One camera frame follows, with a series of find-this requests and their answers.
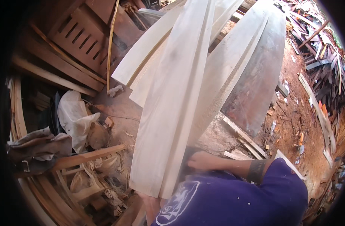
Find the cable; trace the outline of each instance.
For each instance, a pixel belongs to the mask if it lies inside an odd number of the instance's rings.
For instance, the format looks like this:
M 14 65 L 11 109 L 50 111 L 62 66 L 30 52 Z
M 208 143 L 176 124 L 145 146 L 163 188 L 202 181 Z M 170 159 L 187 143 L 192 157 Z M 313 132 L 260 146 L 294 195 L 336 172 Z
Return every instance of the cable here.
M 115 118 L 121 118 L 121 119 L 131 119 L 131 120 L 140 122 L 140 121 L 137 120 L 137 119 L 133 119 L 133 118 L 129 118 L 129 117 L 121 117 L 121 116 L 116 116 L 116 115 L 107 114 L 106 112 L 102 111 L 101 109 L 99 109 L 96 105 L 92 104 L 91 102 L 89 102 L 89 101 L 87 101 L 87 100 L 85 100 L 85 99 L 82 99 L 82 98 L 81 98 L 81 100 L 83 100 L 84 102 L 87 102 L 87 103 L 89 103 L 90 105 L 94 106 L 95 108 L 97 108 L 99 111 L 101 111 L 101 112 L 102 112 L 103 114 L 105 114 L 105 115 L 108 115 L 108 116 L 111 116 L 111 117 L 115 117 Z

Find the gray weathered board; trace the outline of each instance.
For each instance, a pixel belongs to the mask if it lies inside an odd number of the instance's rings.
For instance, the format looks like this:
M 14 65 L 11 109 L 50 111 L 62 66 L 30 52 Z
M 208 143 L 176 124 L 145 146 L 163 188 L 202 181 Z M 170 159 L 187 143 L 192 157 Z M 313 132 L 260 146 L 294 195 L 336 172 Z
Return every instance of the gray weathered board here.
M 221 112 L 251 136 L 256 136 L 269 109 L 282 67 L 285 16 L 273 7 L 248 65 Z

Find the person's right hand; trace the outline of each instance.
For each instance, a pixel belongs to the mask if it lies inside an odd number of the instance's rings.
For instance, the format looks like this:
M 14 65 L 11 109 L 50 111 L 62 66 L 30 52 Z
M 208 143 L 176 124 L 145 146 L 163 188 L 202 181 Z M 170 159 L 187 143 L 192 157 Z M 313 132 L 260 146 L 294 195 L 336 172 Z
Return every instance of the person's right hand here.
M 188 161 L 188 166 L 197 170 L 220 170 L 221 163 L 224 159 L 209 154 L 206 151 L 199 151 L 193 154 Z

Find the person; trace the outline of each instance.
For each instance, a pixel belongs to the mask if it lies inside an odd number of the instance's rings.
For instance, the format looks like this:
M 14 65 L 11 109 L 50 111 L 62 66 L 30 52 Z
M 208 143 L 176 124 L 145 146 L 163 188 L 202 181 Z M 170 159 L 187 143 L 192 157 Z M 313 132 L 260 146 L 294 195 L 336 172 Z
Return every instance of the person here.
M 229 160 L 198 151 L 188 166 L 199 172 L 186 176 L 161 209 L 158 198 L 137 192 L 148 225 L 296 226 L 302 221 L 308 191 L 282 158 Z

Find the metal buckle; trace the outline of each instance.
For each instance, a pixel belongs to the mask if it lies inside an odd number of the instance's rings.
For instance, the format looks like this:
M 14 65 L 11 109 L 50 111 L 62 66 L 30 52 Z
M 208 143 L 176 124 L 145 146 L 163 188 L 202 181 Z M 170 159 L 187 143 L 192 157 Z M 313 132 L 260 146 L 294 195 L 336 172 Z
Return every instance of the metal buckle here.
M 22 162 L 25 162 L 27 164 L 27 170 L 25 170 L 25 168 L 23 167 L 23 171 L 26 173 L 29 173 L 29 164 L 27 160 L 22 160 Z

